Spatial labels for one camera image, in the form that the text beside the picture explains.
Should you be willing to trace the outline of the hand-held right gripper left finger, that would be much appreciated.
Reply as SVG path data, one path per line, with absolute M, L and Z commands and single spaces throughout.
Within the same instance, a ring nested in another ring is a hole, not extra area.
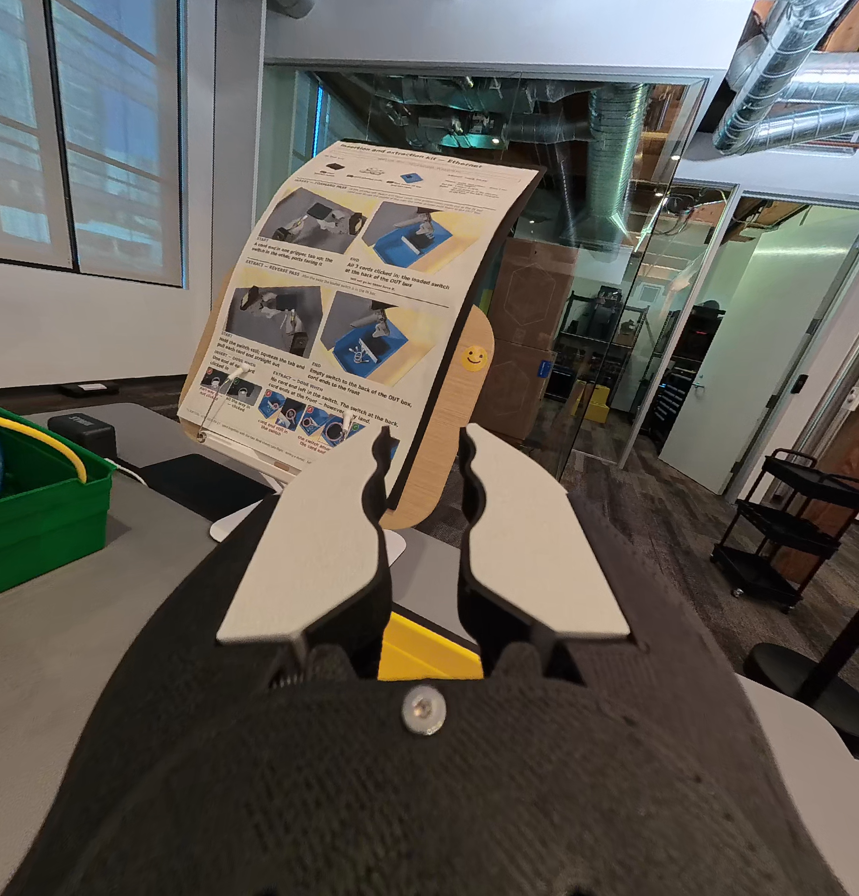
M 394 539 L 380 525 L 388 427 L 367 427 L 282 492 L 217 632 L 220 644 L 370 648 L 392 606 Z

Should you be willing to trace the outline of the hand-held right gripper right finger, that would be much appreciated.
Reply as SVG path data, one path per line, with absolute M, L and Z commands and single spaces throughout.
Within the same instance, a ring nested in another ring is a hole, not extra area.
M 565 488 L 476 423 L 461 431 L 461 583 L 555 639 L 626 639 L 629 623 Z

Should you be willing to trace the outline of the yellow plastic bin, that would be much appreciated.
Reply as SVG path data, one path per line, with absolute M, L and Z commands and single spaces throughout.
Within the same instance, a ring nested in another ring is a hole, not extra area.
M 435 632 L 423 622 L 398 612 L 391 613 L 383 635 L 378 680 L 481 678 L 483 670 L 477 652 Z

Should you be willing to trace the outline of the green plastic bin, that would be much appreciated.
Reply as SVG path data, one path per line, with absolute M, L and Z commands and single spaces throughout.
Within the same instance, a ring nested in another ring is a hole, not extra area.
M 106 545 L 115 469 L 0 408 L 0 593 Z

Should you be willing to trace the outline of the black desk mat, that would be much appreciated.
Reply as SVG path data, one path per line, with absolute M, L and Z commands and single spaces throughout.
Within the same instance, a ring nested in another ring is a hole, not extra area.
M 188 454 L 137 470 L 148 487 L 202 518 L 215 522 L 257 504 L 273 493 L 264 482 Z

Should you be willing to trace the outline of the yellow floor sign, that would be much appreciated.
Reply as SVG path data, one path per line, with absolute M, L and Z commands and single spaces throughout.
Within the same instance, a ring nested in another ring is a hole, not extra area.
M 590 385 L 585 381 L 577 381 L 567 399 L 566 408 L 569 416 L 576 418 L 582 412 L 584 420 L 604 424 L 609 414 L 609 387 Z

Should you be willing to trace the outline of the cardboard box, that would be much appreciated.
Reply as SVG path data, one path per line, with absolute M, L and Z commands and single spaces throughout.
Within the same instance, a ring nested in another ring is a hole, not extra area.
M 579 254 L 567 245 L 523 238 L 505 242 L 488 314 L 497 342 L 552 349 Z
M 556 355 L 512 342 L 496 342 L 470 422 L 519 444 L 529 436 L 547 390 Z

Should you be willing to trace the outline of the black rolling cart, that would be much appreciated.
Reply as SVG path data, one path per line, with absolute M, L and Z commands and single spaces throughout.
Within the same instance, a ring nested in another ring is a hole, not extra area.
M 710 554 L 710 561 L 720 569 L 734 597 L 770 603 L 787 615 L 801 601 L 822 565 L 838 552 L 843 535 L 859 513 L 859 478 L 821 471 L 816 463 L 808 454 L 777 449 L 765 457 L 747 496 L 735 502 L 734 516 Z M 783 504 L 773 506 L 753 500 L 756 488 L 766 476 L 789 489 Z M 837 534 L 820 529 L 806 518 L 813 503 L 850 512 Z M 737 522 L 742 520 L 761 536 L 754 552 L 727 544 Z M 798 584 L 788 581 L 774 566 L 773 559 L 782 548 L 815 560 L 813 569 Z

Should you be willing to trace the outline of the black power adapter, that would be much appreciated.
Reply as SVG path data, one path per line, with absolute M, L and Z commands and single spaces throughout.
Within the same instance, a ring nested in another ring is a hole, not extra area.
M 83 411 L 54 415 L 48 419 L 47 429 L 103 459 L 111 462 L 119 459 L 115 427 Z

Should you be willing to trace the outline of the black floor stand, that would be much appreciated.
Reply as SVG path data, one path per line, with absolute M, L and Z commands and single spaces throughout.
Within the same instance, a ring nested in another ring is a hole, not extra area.
M 756 644 L 745 659 L 744 673 L 752 681 L 814 710 L 850 752 L 859 756 L 859 690 L 840 675 L 858 649 L 859 610 L 820 660 L 777 644 Z

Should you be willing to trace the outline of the glass office door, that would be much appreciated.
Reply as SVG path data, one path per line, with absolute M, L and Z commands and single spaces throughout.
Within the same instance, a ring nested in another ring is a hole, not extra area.
M 722 496 L 859 256 L 859 209 L 751 198 L 699 297 L 722 312 L 659 458 Z

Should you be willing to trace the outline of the large window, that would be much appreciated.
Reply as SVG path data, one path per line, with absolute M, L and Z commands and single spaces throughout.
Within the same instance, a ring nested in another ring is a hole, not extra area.
M 0 1 L 0 263 L 184 285 L 183 12 Z

